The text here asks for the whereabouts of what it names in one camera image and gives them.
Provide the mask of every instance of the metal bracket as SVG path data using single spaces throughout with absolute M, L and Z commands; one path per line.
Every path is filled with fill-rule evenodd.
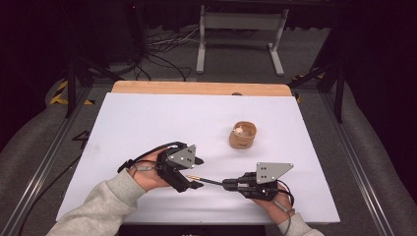
M 264 184 L 275 181 L 293 167 L 294 164 L 292 163 L 258 162 L 257 183 Z
M 154 169 L 155 167 L 152 166 L 136 166 L 136 170 L 138 171 L 149 171 Z
M 196 146 L 189 146 L 168 156 L 168 160 L 189 169 L 194 168 L 196 161 Z

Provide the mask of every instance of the human hand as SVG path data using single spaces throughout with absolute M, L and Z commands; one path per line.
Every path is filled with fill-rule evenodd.
M 147 192 L 155 188 L 169 187 L 169 184 L 157 175 L 154 168 L 146 171 L 138 171 L 136 166 L 155 167 L 157 155 L 164 150 L 166 150 L 166 148 L 157 150 L 145 156 L 129 170 L 129 174 L 133 179 Z
M 286 189 L 282 187 L 282 185 L 280 185 L 279 183 L 278 189 L 286 191 Z M 282 223 L 283 221 L 288 219 L 288 217 L 294 215 L 295 213 L 294 210 L 292 210 L 291 202 L 289 201 L 289 196 L 283 193 L 278 193 L 275 196 L 275 198 L 273 198 L 273 200 L 270 202 L 262 200 L 252 201 L 254 201 L 257 205 L 262 207 L 276 224 Z M 285 207 L 288 210 L 288 213 L 279 208 L 279 206 L 277 206 L 273 201 L 276 201 L 277 203 Z

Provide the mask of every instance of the sweatshirt sleeve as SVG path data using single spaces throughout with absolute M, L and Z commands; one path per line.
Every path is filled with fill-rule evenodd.
M 286 236 L 324 236 L 322 232 L 317 229 L 310 228 L 305 222 L 300 213 L 291 216 L 291 220 L 287 219 L 278 224 L 279 230 L 282 233 L 288 229 Z
M 47 235 L 115 235 L 146 191 L 126 170 L 95 186 L 79 207 L 64 214 Z

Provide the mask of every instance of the grey floor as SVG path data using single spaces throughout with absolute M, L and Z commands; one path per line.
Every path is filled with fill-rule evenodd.
M 287 84 L 294 76 L 309 71 L 327 35 L 328 29 L 286 30 L 278 48 L 285 71 L 284 77 L 278 77 L 274 72 L 266 50 L 273 34 L 265 31 L 258 31 L 248 38 L 230 31 L 211 33 L 207 44 L 205 72 L 202 75 L 195 73 L 197 42 L 190 41 L 170 52 L 157 55 L 178 67 L 191 67 L 193 72 L 188 79 L 190 82 Z M 181 80 L 176 70 L 156 66 L 146 59 L 142 67 L 153 80 Z M 125 78 L 134 80 L 136 76 L 131 73 L 125 75 Z M 141 73 L 139 80 L 145 79 L 145 74 Z M 41 183 L 43 188 L 82 153 L 81 142 L 72 139 L 85 130 L 91 131 L 102 100 L 112 87 L 112 84 L 105 82 L 107 80 L 99 80 L 89 90 L 88 99 L 95 100 L 95 105 L 82 105 L 62 145 L 56 149 L 56 159 L 45 181 Z M 383 211 L 392 233 L 389 231 L 384 234 L 379 230 L 370 206 L 364 199 L 364 191 L 352 171 L 349 152 L 337 132 L 340 126 L 333 122 L 333 117 L 328 113 L 328 97 L 314 89 L 317 82 L 308 82 L 294 92 L 299 92 L 301 96 L 300 110 L 328 180 L 341 222 L 312 226 L 326 235 L 416 235 L 417 207 L 399 181 L 378 136 L 356 106 L 349 87 L 346 87 L 341 127 L 345 130 L 379 201 L 379 206 L 374 207 Z M 46 96 L 47 104 L 59 84 L 57 82 Z M 0 153 L 0 229 L 10 226 L 11 222 L 8 223 L 8 220 L 30 184 L 31 177 L 45 155 L 50 153 L 50 146 L 64 122 L 66 108 L 66 105 L 61 104 L 47 105 Z M 52 227 L 74 170 L 72 168 L 66 173 L 35 205 L 23 235 L 44 235 Z M 280 234 L 270 225 L 267 226 L 267 235 Z

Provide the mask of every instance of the yellow hazard tape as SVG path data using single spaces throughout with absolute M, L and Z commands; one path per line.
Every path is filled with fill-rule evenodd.
M 58 90 L 55 91 L 55 95 L 52 97 L 49 104 L 63 104 L 68 105 L 68 99 L 61 98 L 61 94 L 64 91 L 64 89 L 67 87 L 68 81 L 65 79 L 62 81 L 61 85 L 59 85 Z M 94 100 L 86 100 L 84 102 L 84 105 L 94 105 Z
M 301 103 L 301 95 L 298 94 L 298 97 L 296 97 L 296 98 L 297 98 L 297 103 Z

